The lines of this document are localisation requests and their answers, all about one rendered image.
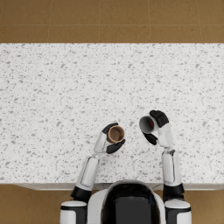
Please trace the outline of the brown paper cup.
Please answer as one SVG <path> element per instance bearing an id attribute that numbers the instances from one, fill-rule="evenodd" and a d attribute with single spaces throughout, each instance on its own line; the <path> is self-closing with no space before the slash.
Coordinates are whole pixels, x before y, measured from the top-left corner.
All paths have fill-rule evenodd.
<path id="1" fill-rule="evenodd" d="M 119 125 L 111 127 L 108 131 L 107 140 L 112 143 L 119 143 L 124 139 L 124 130 Z"/>

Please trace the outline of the white cup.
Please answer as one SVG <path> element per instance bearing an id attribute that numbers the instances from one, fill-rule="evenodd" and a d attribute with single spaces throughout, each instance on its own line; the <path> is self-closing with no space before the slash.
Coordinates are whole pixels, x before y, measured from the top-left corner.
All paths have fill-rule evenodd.
<path id="1" fill-rule="evenodd" d="M 154 128 L 150 126 L 150 121 L 154 122 Z M 158 129 L 158 124 L 155 118 L 151 115 L 143 116 L 139 121 L 140 130 L 145 134 L 150 134 Z"/>

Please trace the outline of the robot body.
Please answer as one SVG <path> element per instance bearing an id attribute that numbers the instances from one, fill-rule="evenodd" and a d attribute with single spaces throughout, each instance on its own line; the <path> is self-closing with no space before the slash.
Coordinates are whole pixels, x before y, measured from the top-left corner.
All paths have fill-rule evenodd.
<path id="1" fill-rule="evenodd" d="M 164 202 L 141 181 L 118 181 L 91 196 L 87 224 L 166 224 Z"/>

